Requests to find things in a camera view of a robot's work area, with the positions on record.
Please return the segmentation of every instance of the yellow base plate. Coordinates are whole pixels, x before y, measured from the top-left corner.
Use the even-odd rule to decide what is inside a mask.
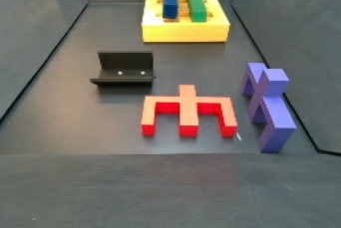
[[[193,23],[186,0],[178,0],[178,18],[163,18],[163,0],[146,0],[143,17],[144,42],[225,42],[229,20],[218,0],[203,0],[207,21]]]

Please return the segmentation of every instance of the purple structure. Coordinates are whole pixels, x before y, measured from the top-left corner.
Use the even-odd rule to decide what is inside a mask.
[[[261,152],[280,152],[296,130],[296,124],[282,99],[289,79],[281,69],[266,69],[262,63],[249,63],[241,84],[245,96],[251,96],[251,122],[266,122],[258,146]]]

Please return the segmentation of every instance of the green block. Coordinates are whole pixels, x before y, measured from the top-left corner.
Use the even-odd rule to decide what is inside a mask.
[[[203,0],[186,0],[191,22],[206,22],[207,11]]]

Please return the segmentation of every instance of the black bracket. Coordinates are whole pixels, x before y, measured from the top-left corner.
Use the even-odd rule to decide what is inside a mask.
[[[154,82],[154,53],[99,52],[102,72],[91,82],[99,86],[151,85]]]

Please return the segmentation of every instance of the red block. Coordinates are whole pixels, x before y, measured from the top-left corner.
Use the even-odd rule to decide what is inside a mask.
[[[234,136],[237,120],[230,98],[198,97],[194,85],[179,85],[178,97],[151,97],[144,100],[143,135],[156,131],[156,115],[179,114],[179,136],[197,136],[198,114],[217,114],[222,136]]]

